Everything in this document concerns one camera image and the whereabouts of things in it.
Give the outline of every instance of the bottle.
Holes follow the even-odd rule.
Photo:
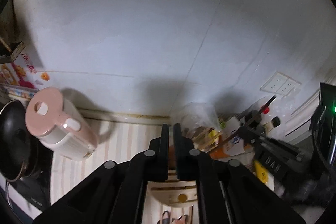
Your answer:
[[[275,127],[278,127],[281,124],[280,119],[278,116],[275,116],[270,122],[266,123],[264,125],[265,133],[268,135],[268,133]]]

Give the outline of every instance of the pan lid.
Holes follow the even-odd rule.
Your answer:
[[[30,100],[26,109],[26,126],[36,136],[48,135],[55,127],[55,120],[63,111],[62,93],[53,87],[40,90]]]
[[[25,108],[18,100],[0,111],[0,172],[8,181],[21,177],[29,163],[32,136],[25,123]]]

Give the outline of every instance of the striped countertop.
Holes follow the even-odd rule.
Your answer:
[[[121,163],[130,160],[137,153],[147,150],[150,140],[161,135],[161,126],[108,122],[87,119],[92,130],[99,134],[97,150],[85,161],[74,161],[54,153],[51,180],[50,201],[55,203],[74,188],[90,173],[107,160]],[[168,210],[174,218],[179,218],[189,208],[173,208],[162,205],[152,196],[145,199],[143,224],[156,224],[160,215]]]

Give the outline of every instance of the yellow bottle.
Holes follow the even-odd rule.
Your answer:
[[[268,182],[268,171],[265,167],[261,165],[257,160],[254,161],[254,168],[257,178],[263,183],[266,184]]]

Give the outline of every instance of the baseboard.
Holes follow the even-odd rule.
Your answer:
[[[88,119],[96,119],[110,122],[148,124],[148,125],[162,125],[163,123],[169,123],[169,117],[166,116],[115,113],[108,111],[83,109],[83,108],[78,108],[78,110],[83,115],[84,118]]]

